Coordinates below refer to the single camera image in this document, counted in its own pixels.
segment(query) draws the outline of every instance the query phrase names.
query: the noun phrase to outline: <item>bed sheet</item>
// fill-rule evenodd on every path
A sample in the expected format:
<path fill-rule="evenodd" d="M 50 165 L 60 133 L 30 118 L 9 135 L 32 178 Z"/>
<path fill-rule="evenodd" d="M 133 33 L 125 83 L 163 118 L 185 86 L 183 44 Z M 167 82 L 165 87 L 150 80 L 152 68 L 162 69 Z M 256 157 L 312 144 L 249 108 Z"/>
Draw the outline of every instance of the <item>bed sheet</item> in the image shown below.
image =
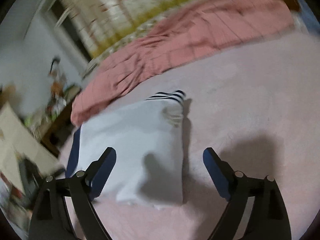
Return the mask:
<path fill-rule="evenodd" d="M 247 176 L 273 175 L 298 240 L 320 209 L 320 40 L 303 33 L 233 48 L 138 85 L 105 111 L 158 91 L 187 94 L 183 121 L 184 205 L 156 210 L 98 198 L 95 209 L 114 240 L 205 240 L 226 201 L 202 162 L 212 147 Z M 61 158 L 66 161 L 72 139 Z M 75 229 L 80 229 L 70 206 Z M 244 224 L 235 239 L 243 233 Z"/>

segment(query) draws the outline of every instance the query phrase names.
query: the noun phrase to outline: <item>metal screw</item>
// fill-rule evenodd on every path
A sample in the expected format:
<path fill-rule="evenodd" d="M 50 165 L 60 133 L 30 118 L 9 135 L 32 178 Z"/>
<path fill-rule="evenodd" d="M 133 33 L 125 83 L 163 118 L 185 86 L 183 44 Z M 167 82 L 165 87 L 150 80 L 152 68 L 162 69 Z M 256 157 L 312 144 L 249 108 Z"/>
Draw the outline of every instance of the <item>metal screw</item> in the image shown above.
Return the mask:
<path fill-rule="evenodd" d="M 52 181 L 52 180 L 53 180 L 53 177 L 52 177 L 52 176 L 48 176 L 48 177 L 46 177 L 46 179 L 45 179 L 46 182 L 50 182 L 50 181 Z"/>
<path fill-rule="evenodd" d="M 271 176 L 271 175 L 268 175 L 268 176 L 267 176 L 267 180 L 269 180 L 269 181 L 274 181 L 275 178 L 274 178 L 273 176 Z"/>
<path fill-rule="evenodd" d="M 83 175 L 84 175 L 84 171 L 78 171 L 78 172 L 76 173 L 76 176 L 77 176 L 78 178 L 82 177 Z"/>
<path fill-rule="evenodd" d="M 242 178 L 243 175 L 244 175 L 244 174 L 243 174 L 241 171 L 236 171 L 236 172 L 235 172 L 235 176 L 238 177 L 238 178 Z"/>

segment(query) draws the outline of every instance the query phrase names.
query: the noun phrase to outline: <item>plaid pink blanket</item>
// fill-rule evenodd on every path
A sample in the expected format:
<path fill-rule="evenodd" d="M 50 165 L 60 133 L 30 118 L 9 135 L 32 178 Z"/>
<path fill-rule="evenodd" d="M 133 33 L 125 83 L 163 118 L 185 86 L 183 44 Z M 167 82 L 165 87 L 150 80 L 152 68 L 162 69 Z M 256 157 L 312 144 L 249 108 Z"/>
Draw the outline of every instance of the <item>plaid pink blanket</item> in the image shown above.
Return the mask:
<path fill-rule="evenodd" d="M 291 13 L 281 0 L 197 0 L 105 59 L 75 99 L 71 121 L 81 125 L 112 100 L 168 69 L 291 25 Z"/>

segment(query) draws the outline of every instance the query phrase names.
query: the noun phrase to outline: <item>curtain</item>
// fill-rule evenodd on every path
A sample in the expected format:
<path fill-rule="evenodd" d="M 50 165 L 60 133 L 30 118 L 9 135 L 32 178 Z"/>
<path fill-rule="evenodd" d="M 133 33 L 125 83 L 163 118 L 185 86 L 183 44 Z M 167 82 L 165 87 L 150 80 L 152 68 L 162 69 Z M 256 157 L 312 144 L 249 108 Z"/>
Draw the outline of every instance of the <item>curtain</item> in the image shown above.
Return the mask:
<path fill-rule="evenodd" d="M 101 60 L 147 34 L 190 0 L 60 0 L 92 58 Z"/>

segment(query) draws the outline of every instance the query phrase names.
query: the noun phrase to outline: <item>white wall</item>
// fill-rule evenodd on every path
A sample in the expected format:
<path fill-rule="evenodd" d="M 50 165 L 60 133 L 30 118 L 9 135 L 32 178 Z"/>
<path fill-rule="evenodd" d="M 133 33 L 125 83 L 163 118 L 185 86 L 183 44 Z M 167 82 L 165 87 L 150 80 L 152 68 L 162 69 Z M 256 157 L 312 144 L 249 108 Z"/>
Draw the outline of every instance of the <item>white wall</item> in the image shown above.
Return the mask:
<path fill-rule="evenodd" d="M 76 63 L 57 43 L 41 16 L 35 15 L 40 2 L 16 0 L 0 25 L 0 84 L 16 86 L 10 103 L 20 116 L 47 105 L 52 84 L 47 75 L 54 56 L 61 58 L 60 67 L 68 83 L 81 84 Z"/>

